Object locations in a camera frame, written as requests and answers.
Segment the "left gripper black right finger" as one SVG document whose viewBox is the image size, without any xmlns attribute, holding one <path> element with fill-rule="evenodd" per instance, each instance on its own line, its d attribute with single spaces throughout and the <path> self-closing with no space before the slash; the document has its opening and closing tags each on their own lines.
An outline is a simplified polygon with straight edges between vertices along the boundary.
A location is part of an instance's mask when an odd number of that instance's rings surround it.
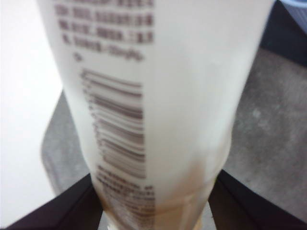
<svg viewBox="0 0 307 230">
<path fill-rule="evenodd" d="M 307 224 L 222 170 L 209 197 L 218 230 L 305 230 Z"/>
</svg>

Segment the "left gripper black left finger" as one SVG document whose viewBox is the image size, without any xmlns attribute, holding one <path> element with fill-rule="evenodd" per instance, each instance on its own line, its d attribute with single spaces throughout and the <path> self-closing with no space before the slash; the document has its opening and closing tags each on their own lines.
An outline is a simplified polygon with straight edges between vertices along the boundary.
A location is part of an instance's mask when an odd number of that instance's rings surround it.
<svg viewBox="0 0 307 230">
<path fill-rule="evenodd" d="M 88 174 L 8 230 L 97 230 L 103 208 Z"/>
</svg>

